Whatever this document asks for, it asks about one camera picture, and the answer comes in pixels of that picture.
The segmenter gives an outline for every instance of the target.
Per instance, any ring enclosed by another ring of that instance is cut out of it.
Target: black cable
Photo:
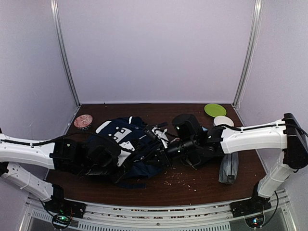
[[[42,145],[49,144],[49,143],[54,143],[54,142],[57,142],[57,141],[59,141],[59,140],[61,140],[61,139],[63,139],[63,138],[66,138],[66,137],[69,137],[69,136],[73,136],[73,135],[78,135],[78,134],[94,135],[94,136],[103,138],[103,139],[105,139],[105,140],[114,142],[115,144],[118,145],[118,143],[116,143],[114,140],[109,139],[108,137],[105,137],[105,136],[100,135],[100,134],[98,134],[98,133],[94,133],[94,132],[81,132],[81,131],[79,131],[79,132],[73,132],[73,133],[70,133],[70,134],[66,134],[66,135],[63,135],[63,136],[59,136],[59,137],[57,137],[57,138],[54,138],[54,139],[51,139],[51,140],[48,140],[48,141],[37,142],[37,143],[28,143],[28,142],[20,142],[20,141],[12,141],[12,140],[0,140],[0,142],[14,143],[14,144],[20,144],[20,145],[26,145],[26,146],[42,146]],[[122,149],[123,151],[129,152],[129,153],[132,153],[132,152],[133,152],[132,150],[123,148],[123,147],[121,147],[121,146],[119,146],[119,148]]]
[[[270,222],[270,220],[272,220],[272,218],[274,217],[274,215],[276,214],[276,211],[277,211],[277,209],[278,209],[279,197],[278,197],[278,194],[276,193],[276,191],[274,191],[274,192],[275,192],[276,197],[277,197],[277,205],[276,205],[276,208],[275,208],[275,210],[274,210],[274,213],[271,215],[271,217],[268,219],[268,221],[265,222],[265,224],[263,224],[263,225],[261,226],[262,228],[263,228],[264,226],[266,226],[266,225]]]
[[[217,127],[226,127],[226,128],[230,128],[231,130],[234,130],[234,131],[242,131],[240,128],[233,127],[233,126],[230,126],[228,124],[219,124],[219,125],[216,125],[214,127],[215,128],[217,128]]]

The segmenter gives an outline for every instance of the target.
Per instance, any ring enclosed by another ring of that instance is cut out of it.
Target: wooden table
[[[227,109],[235,126],[241,122],[231,105],[223,105]],[[90,114],[93,116],[93,127],[104,121],[127,116],[140,116],[149,124],[168,122],[168,131],[175,134],[171,125],[172,119],[178,114],[194,114],[200,124],[206,128],[213,126],[213,118],[204,112],[204,104],[94,104],[82,105],[76,116]],[[68,133],[78,131],[72,125]],[[74,140],[82,141],[85,134],[73,136]],[[133,179],[130,182],[146,183],[145,189],[122,189],[103,177],[78,178],[69,173],[50,171],[47,181],[59,184],[64,188],[69,199],[112,205],[197,205],[220,201],[228,201],[250,197],[255,183],[265,176],[263,166],[257,153],[253,151],[239,152],[239,172],[234,185],[218,182],[221,158],[212,159],[207,165],[194,170],[175,162],[160,175],[151,179]]]

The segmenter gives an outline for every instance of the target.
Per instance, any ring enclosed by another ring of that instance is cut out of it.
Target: lavender wall
[[[231,103],[254,0],[59,1],[82,103]]]
[[[76,107],[65,78],[50,1],[0,1],[0,127],[27,139],[63,133]],[[44,169],[36,168],[42,176]],[[0,180],[0,229],[18,230],[27,193]]]
[[[307,12],[307,1],[265,1],[253,66],[239,110],[246,125],[271,122],[292,112],[308,131]],[[278,152],[260,151],[267,168]],[[292,176],[284,187],[300,230],[307,230],[308,168]]]

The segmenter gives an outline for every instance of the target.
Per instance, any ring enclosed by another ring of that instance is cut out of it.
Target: gray cloth
[[[234,184],[239,168],[238,152],[225,154],[220,164],[219,179],[220,183]]]

